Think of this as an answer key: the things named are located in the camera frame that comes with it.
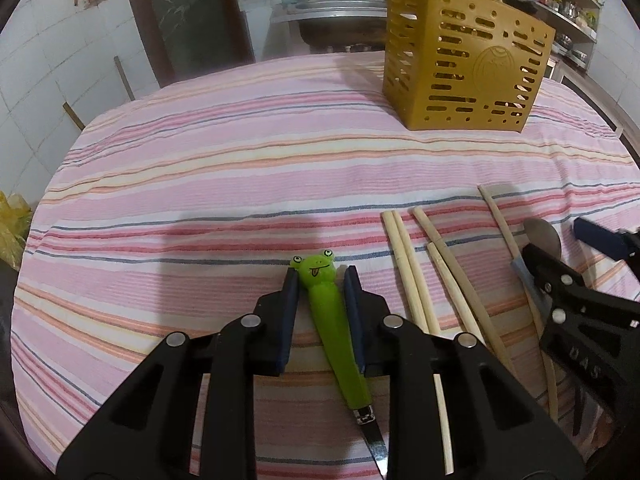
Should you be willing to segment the wooden chopstick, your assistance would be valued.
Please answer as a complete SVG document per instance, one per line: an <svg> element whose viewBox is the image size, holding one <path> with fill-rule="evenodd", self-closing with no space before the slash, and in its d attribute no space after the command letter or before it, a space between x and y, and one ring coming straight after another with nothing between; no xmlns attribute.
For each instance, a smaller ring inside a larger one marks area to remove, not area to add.
<svg viewBox="0 0 640 480"><path fill-rule="evenodd" d="M408 257L406 256L406 253L404 251L404 246L402 246L402 241L400 239L392 212L393 210L386 210L381 214L384 229L387 234L388 240L390 241L390 247L392 248L396 266L400 274L402 286L404 286L405 296L407 299L412 322L424 331L426 324L424 321L424 317L422 316L423 311L420 304L420 297L418 295L418 291L414 287L414 281L411 268L409 266Z"/></svg>
<svg viewBox="0 0 640 480"><path fill-rule="evenodd" d="M439 336L440 327L434 310L433 301L430 292L428 291L426 279L424 278L420 262L418 260L418 257L416 256L416 251L413 248L410 235L404 225L404 222L401 219L400 213L397 210L394 210L392 212L392 215L394 217L399 236L402 241L402 246L404 246L404 251L406 253L406 256L408 257L409 266L411 268L413 276L414 287L418 291L418 295L420 297L420 304L423 311L422 316L424 317L424 321L426 324L424 332L430 335ZM452 458L449 420L447 415L444 389L442 388L442 378L440 378L439 374L434 375L434 382L437 394L440 426L442 426L442 443L444 444L445 471L446 474L452 474L454 472L454 459Z"/></svg>
<svg viewBox="0 0 640 480"><path fill-rule="evenodd" d="M484 336L480 330L480 326L478 326L476 322L476 318L471 307L466 301L460 286L454 279L454 276L446 265L446 262L444 258L442 258L439 250L432 242L429 242L426 245L426 249L432 259L432 263L437 269L440 279L442 280L442 284L444 284L446 291L448 292L451 303L454 306L454 310L456 310L458 318L460 318L462 328L466 332L473 334L480 342L485 342Z"/></svg>
<svg viewBox="0 0 640 480"><path fill-rule="evenodd" d="M508 224L506 223L506 219L503 217L502 212L500 211L495 200L492 198L491 194L486 190L486 188L484 188L483 185L479 185L477 189L478 192L480 192L480 195L484 198L485 203L487 204L492 216L495 219L495 222L497 223L502 238L506 243L506 247L509 249L512 257L511 268L518 276L523 285L523 288L525 290L525 297L529 306L530 314L532 315L537 337L541 338L542 333L544 332L544 323L542 322L540 315L539 301L538 297L536 296L536 292L533 291L533 282L528 275L528 271L526 270L520 248L518 248L518 244L516 244L515 238ZM555 375L555 367L551 359L542 350L539 350L539 353L542 359L542 364L544 364L544 374L546 374L547 379L549 415L554 422L558 422L559 393L558 381L556 380Z"/></svg>
<svg viewBox="0 0 640 480"><path fill-rule="evenodd" d="M491 321L491 318L486 308L484 307L484 304L480 301L480 296L478 296L478 293L475 291L475 288L471 284L471 281L463 271L462 266L460 266L460 264L457 262L456 257L451 252L446 242L435 228L433 222L431 222L431 219L427 217L427 214L424 212L424 210L421 207L416 207L413 209L412 214L413 217L416 218L416 221L420 224L422 230L425 232L428 239L427 244L429 242L435 244L440 254L442 255L442 258L444 258L446 265L454 276L454 279L460 286L463 295L465 296L465 299L471 307L471 310L476 318L476 322L478 326L480 326L480 330L482 331L485 342L488 342L489 348L491 348L491 350L495 353L495 356L498 358L500 363L503 364L513 376L515 376L515 368L510 354L508 350L506 350L506 346L504 345L501 337L498 335L494 323Z"/></svg>

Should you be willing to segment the green frog handle fork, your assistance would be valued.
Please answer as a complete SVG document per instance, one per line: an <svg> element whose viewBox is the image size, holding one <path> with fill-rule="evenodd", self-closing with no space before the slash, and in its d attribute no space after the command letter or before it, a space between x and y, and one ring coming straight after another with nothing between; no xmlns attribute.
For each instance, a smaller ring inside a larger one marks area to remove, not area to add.
<svg viewBox="0 0 640 480"><path fill-rule="evenodd" d="M307 291L309 309L338 388L354 415L381 479L387 476L388 454L366 378L357 365L344 295L337 284L332 250L290 262Z"/></svg>

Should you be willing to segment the pink striped tablecloth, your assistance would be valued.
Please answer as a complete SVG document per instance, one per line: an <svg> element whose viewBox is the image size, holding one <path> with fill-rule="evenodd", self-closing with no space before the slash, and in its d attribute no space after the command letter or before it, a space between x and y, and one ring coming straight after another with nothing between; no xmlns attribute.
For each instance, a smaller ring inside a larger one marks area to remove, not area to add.
<svg viewBox="0 0 640 480"><path fill-rule="evenodd" d="M459 322L413 218L434 223L480 296L521 383L546 400L536 330L488 209L519 243L530 217L602 292L634 274L572 235L575 218L639 224L639 170L574 91L545 80L520 132L407 130L378 53L302 56L163 88L78 136L32 219L14 296L12 370L46 471L167 334L215 333L277 289L294 256L329 249L405 313L382 223L411 236L440 329Z"/></svg>

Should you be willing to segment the yellow perforated utensil holder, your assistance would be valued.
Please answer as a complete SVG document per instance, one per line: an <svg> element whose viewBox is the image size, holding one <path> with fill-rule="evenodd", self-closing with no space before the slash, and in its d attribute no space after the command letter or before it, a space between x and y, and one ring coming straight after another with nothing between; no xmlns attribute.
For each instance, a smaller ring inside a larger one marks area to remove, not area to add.
<svg viewBox="0 0 640 480"><path fill-rule="evenodd" d="M383 93L418 130L520 132L554 30L503 0L386 0Z"/></svg>

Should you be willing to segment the yellow plastic bag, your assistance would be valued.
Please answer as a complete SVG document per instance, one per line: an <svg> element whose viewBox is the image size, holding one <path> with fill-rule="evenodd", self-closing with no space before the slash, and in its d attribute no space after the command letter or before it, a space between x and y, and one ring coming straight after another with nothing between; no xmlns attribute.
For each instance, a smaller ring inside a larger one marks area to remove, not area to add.
<svg viewBox="0 0 640 480"><path fill-rule="evenodd" d="M20 194L0 192L0 257L15 271L21 269L32 223L32 207Z"/></svg>

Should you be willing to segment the steel sink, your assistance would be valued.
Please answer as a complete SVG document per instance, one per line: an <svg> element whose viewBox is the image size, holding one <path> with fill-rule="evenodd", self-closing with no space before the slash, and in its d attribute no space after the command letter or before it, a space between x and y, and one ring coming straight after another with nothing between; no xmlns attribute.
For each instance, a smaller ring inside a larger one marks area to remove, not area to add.
<svg viewBox="0 0 640 480"><path fill-rule="evenodd" d="M381 51L385 46L384 0L319 0L282 3L271 24L282 25L291 53Z"/></svg>

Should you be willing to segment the dark wooden glass door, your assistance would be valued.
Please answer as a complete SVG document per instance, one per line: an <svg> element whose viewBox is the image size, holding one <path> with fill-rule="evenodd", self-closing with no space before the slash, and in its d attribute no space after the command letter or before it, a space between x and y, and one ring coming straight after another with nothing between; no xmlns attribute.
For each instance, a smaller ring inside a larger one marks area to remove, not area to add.
<svg viewBox="0 0 640 480"><path fill-rule="evenodd" d="M160 87L253 63L238 0L129 0Z"/></svg>

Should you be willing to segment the corner wall shelf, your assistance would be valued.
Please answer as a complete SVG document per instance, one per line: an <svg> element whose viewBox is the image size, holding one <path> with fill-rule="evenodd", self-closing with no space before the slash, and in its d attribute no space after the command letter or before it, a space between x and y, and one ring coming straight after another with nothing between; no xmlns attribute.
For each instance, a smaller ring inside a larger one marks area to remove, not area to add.
<svg viewBox="0 0 640 480"><path fill-rule="evenodd" d="M598 0L506 0L531 10L555 29L552 47L556 56L565 58L578 70L588 70L598 42L602 6Z"/></svg>

